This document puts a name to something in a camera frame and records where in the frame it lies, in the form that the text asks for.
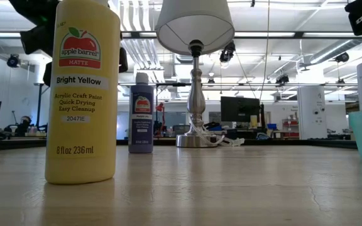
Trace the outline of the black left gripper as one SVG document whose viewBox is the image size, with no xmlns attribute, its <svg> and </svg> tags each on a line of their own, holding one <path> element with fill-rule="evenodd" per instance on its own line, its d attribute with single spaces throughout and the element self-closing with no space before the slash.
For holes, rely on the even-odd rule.
<svg viewBox="0 0 362 226">
<path fill-rule="evenodd" d="M 27 55 L 42 50 L 47 55 L 53 55 L 54 29 L 47 25 L 39 25 L 28 31 L 20 31 L 23 49 Z M 45 65 L 43 82 L 46 86 L 51 85 L 52 62 Z"/>
</svg>

